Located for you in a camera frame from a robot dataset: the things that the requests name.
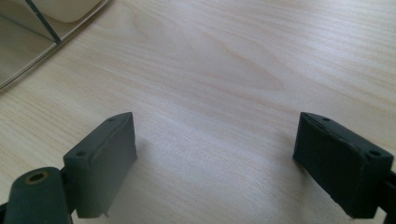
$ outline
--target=screw hole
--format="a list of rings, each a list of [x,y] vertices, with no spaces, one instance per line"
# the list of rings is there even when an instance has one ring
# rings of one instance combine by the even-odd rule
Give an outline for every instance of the screw hole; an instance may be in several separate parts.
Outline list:
[[[49,173],[47,172],[41,172],[41,173],[35,173],[33,175],[28,176],[25,179],[25,183],[28,185],[34,185],[37,183],[40,183],[41,181],[47,179],[47,177],[49,177]]]
[[[380,156],[381,153],[377,152],[377,151],[369,151],[370,154],[372,154],[373,156]]]
[[[32,175],[32,176],[30,176],[29,181],[34,182],[34,181],[40,180],[43,177],[44,177],[43,173]]]
[[[84,151],[80,151],[80,152],[77,153],[77,156],[83,157],[83,156],[85,156],[85,152]]]

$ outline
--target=wood grain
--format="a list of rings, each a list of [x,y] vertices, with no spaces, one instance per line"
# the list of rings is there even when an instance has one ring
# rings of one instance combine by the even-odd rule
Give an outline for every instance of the wood grain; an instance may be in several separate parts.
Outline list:
[[[104,119],[134,112],[138,161],[110,219],[353,220],[292,159],[299,113],[396,154],[393,1],[113,1],[0,94],[0,200]]]

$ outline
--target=black mechanical part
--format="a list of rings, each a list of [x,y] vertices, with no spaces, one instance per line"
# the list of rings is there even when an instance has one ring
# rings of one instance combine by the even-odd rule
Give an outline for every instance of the black mechanical part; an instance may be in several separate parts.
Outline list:
[[[0,205],[0,224],[71,224],[74,210],[78,217],[106,215],[136,159],[132,113],[107,119],[64,155],[61,171],[19,177]]]
[[[41,168],[19,177],[11,188],[5,223],[71,224],[59,170]]]
[[[301,113],[293,158],[354,218],[396,217],[393,156],[337,122]]]
[[[64,155],[78,217],[106,214],[137,159],[132,113],[107,119]]]

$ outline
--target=light wood surface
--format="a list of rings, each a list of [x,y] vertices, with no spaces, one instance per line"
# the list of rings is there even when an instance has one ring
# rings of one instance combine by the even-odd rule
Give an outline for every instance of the light wood surface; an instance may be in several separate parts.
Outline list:
[[[63,167],[103,120],[133,111],[139,159],[110,219],[75,223],[381,223],[380,209],[349,218],[291,155],[301,111],[396,154],[395,11],[394,1],[113,1],[0,91],[0,202],[19,175]]]

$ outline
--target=glass panel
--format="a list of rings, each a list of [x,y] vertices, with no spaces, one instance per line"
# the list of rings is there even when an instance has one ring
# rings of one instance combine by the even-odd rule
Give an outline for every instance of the glass panel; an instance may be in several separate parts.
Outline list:
[[[107,1],[86,0],[82,6],[80,0],[0,0],[0,89],[62,44]]]
[[[56,47],[30,8],[0,0],[0,88]]]

